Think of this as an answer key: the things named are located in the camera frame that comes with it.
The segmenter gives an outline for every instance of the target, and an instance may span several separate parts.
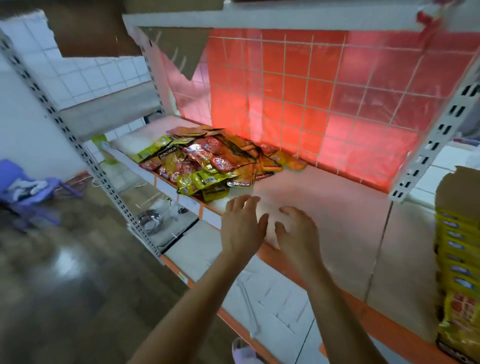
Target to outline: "hand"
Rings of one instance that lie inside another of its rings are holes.
[[[291,231],[287,232],[281,222],[275,223],[275,234],[280,250],[303,279],[323,268],[320,255],[320,238],[314,221],[304,211],[284,206],[280,212],[292,218]]]
[[[260,197],[248,194],[228,201],[222,215],[222,254],[235,262],[247,265],[262,245],[267,231],[268,214],[257,223],[257,203]]]

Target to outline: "brown floor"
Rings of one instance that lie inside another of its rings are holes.
[[[145,186],[125,199],[135,208],[151,195]],[[100,188],[54,206],[62,226],[26,234],[0,211],[0,363],[125,363],[187,288]],[[236,336],[217,317],[196,362],[232,363]]]

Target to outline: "metal bowl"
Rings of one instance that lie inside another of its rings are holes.
[[[163,216],[155,209],[149,209],[142,212],[138,219],[148,235],[154,235],[162,229]]]

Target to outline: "pile of snack packets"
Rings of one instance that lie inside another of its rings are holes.
[[[437,345],[463,363],[480,363],[479,222],[440,209],[436,219],[437,280],[444,299]]]
[[[276,147],[207,125],[169,130],[138,159],[143,169],[176,183],[180,194],[202,193],[206,202],[227,196],[229,187],[249,187],[283,167],[302,170],[307,165]]]

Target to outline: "left hand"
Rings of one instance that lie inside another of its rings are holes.
[[[228,201],[222,215],[222,254],[244,268],[262,245],[268,225],[268,214],[257,223],[258,196],[235,197]]]

